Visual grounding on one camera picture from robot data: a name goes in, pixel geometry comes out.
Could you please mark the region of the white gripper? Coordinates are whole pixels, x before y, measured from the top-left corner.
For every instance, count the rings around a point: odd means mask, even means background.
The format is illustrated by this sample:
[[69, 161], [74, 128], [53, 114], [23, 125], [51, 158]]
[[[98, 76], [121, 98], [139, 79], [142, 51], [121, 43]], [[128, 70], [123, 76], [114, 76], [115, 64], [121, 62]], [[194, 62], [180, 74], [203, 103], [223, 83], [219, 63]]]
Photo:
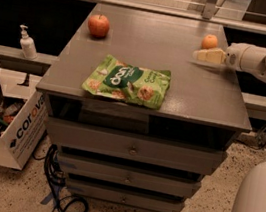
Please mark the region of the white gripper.
[[201, 62], [212, 63], [212, 64], [222, 64], [225, 63], [232, 70], [242, 71], [242, 58], [244, 53], [250, 48], [250, 44], [244, 43], [232, 43], [228, 46], [226, 52], [223, 49], [217, 48], [207, 48], [203, 49], [206, 52], [194, 51], [192, 54], [194, 59], [200, 60]]

